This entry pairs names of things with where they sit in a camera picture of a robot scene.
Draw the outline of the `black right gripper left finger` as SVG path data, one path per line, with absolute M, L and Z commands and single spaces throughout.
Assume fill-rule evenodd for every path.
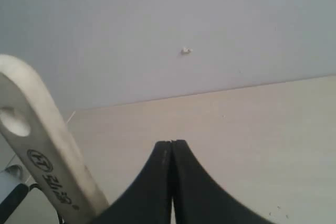
M 92 223 L 170 223 L 171 150 L 171 142 L 157 142 L 133 183 Z

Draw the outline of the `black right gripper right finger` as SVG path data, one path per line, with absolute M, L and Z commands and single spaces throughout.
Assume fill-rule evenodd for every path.
M 176 223 L 271 223 L 214 181 L 185 140 L 172 142 Z

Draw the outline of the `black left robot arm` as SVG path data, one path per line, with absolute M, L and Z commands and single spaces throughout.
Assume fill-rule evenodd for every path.
M 41 189 L 37 184 L 23 183 L 23 169 L 11 165 L 1 171 L 1 223 L 5 223 L 27 194 L 33 189 Z

